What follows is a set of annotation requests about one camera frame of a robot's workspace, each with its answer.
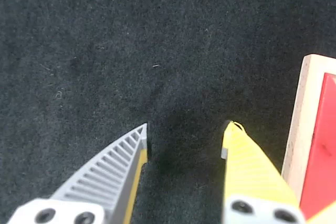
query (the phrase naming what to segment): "screw hole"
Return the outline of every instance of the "screw hole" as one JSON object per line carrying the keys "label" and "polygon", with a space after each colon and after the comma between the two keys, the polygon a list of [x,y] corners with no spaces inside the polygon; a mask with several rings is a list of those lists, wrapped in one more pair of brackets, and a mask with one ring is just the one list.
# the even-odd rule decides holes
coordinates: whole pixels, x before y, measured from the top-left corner
{"label": "screw hole", "polygon": [[293,214],[286,210],[276,210],[274,213],[276,219],[283,220],[289,223],[296,223],[297,220]]}
{"label": "screw hole", "polygon": [[37,216],[35,217],[36,223],[47,223],[52,220],[55,216],[56,211],[52,208],[47,208],[40,211]]}
{"label": "screw hole", "polygon": [[75,224],[92,224],[94,222],[95,215],[91,212],[82,212],[75,219]]}
{"label": "screw hole", "polygon": [[253,213],[252,207],[248,203],[246,203],[244,201],[241,201],[241,200],[235,201],[232,204],[232,209],[236,210],[238,212],[242,212],[244,214],[252,214]]}

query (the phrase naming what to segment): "black fabric surface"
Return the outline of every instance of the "black fabric surface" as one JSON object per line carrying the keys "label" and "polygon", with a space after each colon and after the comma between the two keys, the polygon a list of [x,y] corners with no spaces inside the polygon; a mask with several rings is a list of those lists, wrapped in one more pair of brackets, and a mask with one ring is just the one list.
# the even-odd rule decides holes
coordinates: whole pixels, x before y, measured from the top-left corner
{"label": "black fabric surface", "polygon": [[0,222],[150,122],[132,223],[218,223],[221,127],[280,169],[304,55],[336,0],[0,0]]}

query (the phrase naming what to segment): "wooden frame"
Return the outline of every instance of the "wooden frame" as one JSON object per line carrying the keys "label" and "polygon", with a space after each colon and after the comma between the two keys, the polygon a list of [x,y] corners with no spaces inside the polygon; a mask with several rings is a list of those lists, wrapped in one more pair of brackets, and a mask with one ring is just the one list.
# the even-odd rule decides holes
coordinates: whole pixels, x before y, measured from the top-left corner
{"label": "wooden frame", "polygon": [[282,176],[299,201],[325,73],[336,74],[336,59],[321,55],[304,57],[282,165]]}

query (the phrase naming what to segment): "red block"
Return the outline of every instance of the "red block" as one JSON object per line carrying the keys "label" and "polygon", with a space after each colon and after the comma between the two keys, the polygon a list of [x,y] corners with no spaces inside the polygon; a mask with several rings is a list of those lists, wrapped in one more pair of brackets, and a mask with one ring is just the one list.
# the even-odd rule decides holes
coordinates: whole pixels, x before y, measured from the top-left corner
{"label": "red block", "polygon": [[336,200],[336,76],[324,74],[300,208],[305,217]]}

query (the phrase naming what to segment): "yellow stripe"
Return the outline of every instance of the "yellow stripe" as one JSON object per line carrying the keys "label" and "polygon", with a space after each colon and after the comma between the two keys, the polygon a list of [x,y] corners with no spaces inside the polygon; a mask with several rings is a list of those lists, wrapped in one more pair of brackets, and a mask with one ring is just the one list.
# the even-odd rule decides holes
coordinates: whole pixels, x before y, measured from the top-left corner
{"label": "yellow stripe", "polygon": [[126,212],[125,212],[125,217],[124,217],[123,224],[129,224],[130,221],[131,221],[134,201],[135,201],[135,197],[137,195],[136,190],[138,188],[138,184],[139,184],[139,180],[140,180],[141,167],[145,163],[147,163],[147,149],[142,149],[141,152],[140,152],[140,156],[139,156],[138,166],[136,167],[134,181],[133,181],[133,185],[132,185],[131,194],[130,194],[130,198],[129,198],[129,201],[128,201],[127,209],[126,209]]}

